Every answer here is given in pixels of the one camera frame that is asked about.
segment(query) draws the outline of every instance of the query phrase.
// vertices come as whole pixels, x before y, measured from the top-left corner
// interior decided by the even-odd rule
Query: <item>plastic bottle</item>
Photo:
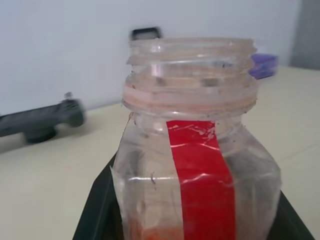
[[[257,99],[253,41],[131,42],[134,112],[112,169],[126,240],[265,240],[280,169],[241,124]]]

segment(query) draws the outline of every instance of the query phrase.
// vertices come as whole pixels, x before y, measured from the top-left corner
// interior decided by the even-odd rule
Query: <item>red stripe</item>
[[[210,121],[167,122],[184,240],[235,240],[235,190]]]

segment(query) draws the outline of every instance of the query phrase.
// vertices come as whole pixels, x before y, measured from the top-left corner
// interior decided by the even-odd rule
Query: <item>bottle neck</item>
[[[135,113],[133,118],[135,125],[146,134],[158,135],[168,135],[167,122],[173,120],[141,113]],[[240,126],[241,116],[220,119],[215,121],[215,134],[222,139],[236,132]]]

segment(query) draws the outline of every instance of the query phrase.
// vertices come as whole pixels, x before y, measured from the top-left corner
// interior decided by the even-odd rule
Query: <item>table surface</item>
[[[320,239],[320,71],[280,67],[259,82],[243,124],[273,155],[284,194]],[[128,115],[120,104],[91,110],[84,126],[61,126],[54,139],[36,145],[21,134],[0,138],[0,239],[71,240]]]

